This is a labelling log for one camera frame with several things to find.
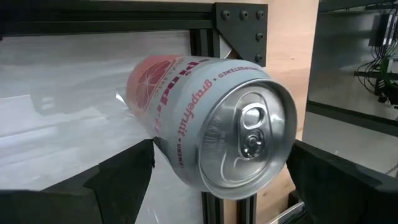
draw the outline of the pull tab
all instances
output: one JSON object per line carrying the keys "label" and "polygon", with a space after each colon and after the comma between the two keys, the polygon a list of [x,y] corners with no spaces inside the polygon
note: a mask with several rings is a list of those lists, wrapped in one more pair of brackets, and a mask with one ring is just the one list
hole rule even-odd
{"label": "pull tab", "polygon": [[266,105],[251,103],[241,110],[239,119],[239,154],[242,159],[250,160],[265,151],[266,137],[270,132]]}

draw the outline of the aluminum can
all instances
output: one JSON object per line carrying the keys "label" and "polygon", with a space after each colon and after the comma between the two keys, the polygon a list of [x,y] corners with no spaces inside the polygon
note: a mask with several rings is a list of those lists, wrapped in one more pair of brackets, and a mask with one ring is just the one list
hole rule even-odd
{"label": "aluminum can", "polygon": [[290,93],[244,60],[146,58],[125,102],[186,184],[230,200],[280,172],[297,129]]}

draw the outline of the screw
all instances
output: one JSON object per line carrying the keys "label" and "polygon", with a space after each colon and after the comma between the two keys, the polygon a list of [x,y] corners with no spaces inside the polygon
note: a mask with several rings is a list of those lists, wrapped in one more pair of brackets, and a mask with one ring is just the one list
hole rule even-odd
{"label": "screw", "polygon": [[262,60],[261,54],[256,55],[256,62],[260,62]]}
{"label": "screw", "polygon": [[256,17],[257,17],[258,20],[260,20],[263,16],[264,16],[264,12],[263,11],[258,11],[256,13]]}
{"label": "screw", "polygon": [[264,37],[264,35],[262,33],[257,33],[256,34],[256,40],[257,41],[260,41],[263,37]]}
{"label": "screw", "polygon": [[231,14],[229,13],[229,11],[224,10],[224,11],[221,13],[221,16],[222,16],[222,18],[223,18],[224,20],[227,20],[227,19],[229,19],[229,17],[231,16]]}
{"label": "screw", "polygon": [[248,18],[249,13],[246,11],[241,11],[240,16],[241,16],[241,20],[245,20]]}

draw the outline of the can rim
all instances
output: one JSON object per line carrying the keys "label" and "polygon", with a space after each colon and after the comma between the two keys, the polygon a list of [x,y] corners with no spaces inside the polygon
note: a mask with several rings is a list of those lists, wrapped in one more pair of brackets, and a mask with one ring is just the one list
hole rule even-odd
{"label": "can rim", "polygon": [[[277,90],[277,94],[283,99],[284,103],[288,104],[287,107],[290,107],[289,109],[286,107],[285,111],[287,111],[287,110],[290,110],[290,111],[289,111],[289,113],[285,112],[285,117],[287,119],[288,114],[291,114],[289,116],[289,123],[292,124],[296,128],[294,129],[294,131],[286,132],[287,133],[286,138],[291,139],[291,141],[289,141],[289,142],[285,141],[284,146],[286,147],[286,149],[285,149],[285,154],[282,156],[285,159],[283,159],[282,161],[277,161],[275,164],[272,165],[271,168],[270,167],[266,168],[266,170],[263,171],[263,174],[261,174],[259,177],[256,177],[249,183],[246,183],[239,187],[227,188],[227,187],[217,186],[217,185],[213,184],[207,178],[207,176],[204,174],[202,166],[201,166],[201,147],[202,147],[201,144],[203,142],[203,137],[205,135],[206,127],[209,125],[212,116],[216,113],[216,109],[224,102],[225,99],[227,99],[227,97],[229,97],[229,95],[233,94],[235,91],[239,90],[240,88],[250,85],[250,84],[253,84],[255,82],[261,82],[261,83],[267,83],[269,85],[273,85],[274,90]],[[269,78],[255,78],[255,79],[249,80],[247,82],[240,83],[240,84],[236,85],[232,91],[229,91],[227,94],[223,95],[223,97],[217,102],[217,104],[215,104],[211,108],[210,111],[211,112],[208,114],[208,116],[206,117],[206,119],[204,120],[204,122],[200,128],[200,132],[199,132],[200,138],[198,138],[198,142],[197,142],[197,146],[199,149],[197,162],[198,162],[200,176],[203,180],[203,184],[205,185],[207,190],[209,190],[213,195],[215,195],[219,198],[226,198],[226,199],[230,199],[230,200],[240,200],[240,199],[249,197],[249,196],[255,194],[261,188],[263,188],[265,185],[267,185],[282,170],[282,168],[292,150],[292,145],[295,141],[295,133],[297,132],[297,109],[295,107],[293,97],[290,94],[290,91],[288,91],[288,89],[283,87],[280,83],[277,83],[274,80],[271,80]],[[239,189],[242,189],[243,187],[248,188],[246,193],[245,194],[237,194],[239,192]]]}

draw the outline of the can lid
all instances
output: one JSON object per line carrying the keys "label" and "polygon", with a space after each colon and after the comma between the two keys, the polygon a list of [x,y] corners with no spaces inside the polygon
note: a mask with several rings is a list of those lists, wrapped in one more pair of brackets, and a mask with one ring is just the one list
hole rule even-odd
{"label": "can lid", "polygon": [[[235,89],[208,117],[203,128],[200,169],[214,186],[236,188],[256,182],[259,176],[271,175],[269,167],[275,156],[281,168],[289,155],[290,149],[278,155],[274,147],[286,138],[284,102],[270,85],[262,84],[264,81],[252,82]],[[260,187],[273,176],[263,179]],[[252,189],[252,194],[260,187]]]}

